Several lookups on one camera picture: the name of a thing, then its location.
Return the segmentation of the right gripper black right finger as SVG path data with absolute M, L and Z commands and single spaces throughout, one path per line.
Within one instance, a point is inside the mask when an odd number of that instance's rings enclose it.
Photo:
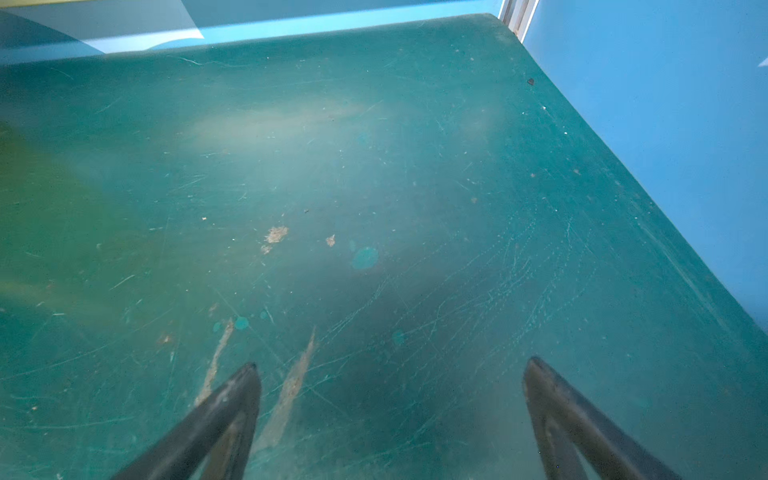
M 602 479 L 680 477 L 537 356 L 526 363 L 523 390 L 548 479 L 585 479 L 581 458 Z

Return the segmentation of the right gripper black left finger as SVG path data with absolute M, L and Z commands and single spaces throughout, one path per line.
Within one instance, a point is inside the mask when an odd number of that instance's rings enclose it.
M 189 479 L 204 465 L 202 479 L 243 478 L 261 391 L 257 365 L 244 364 L 155 445 L 113 477 Z

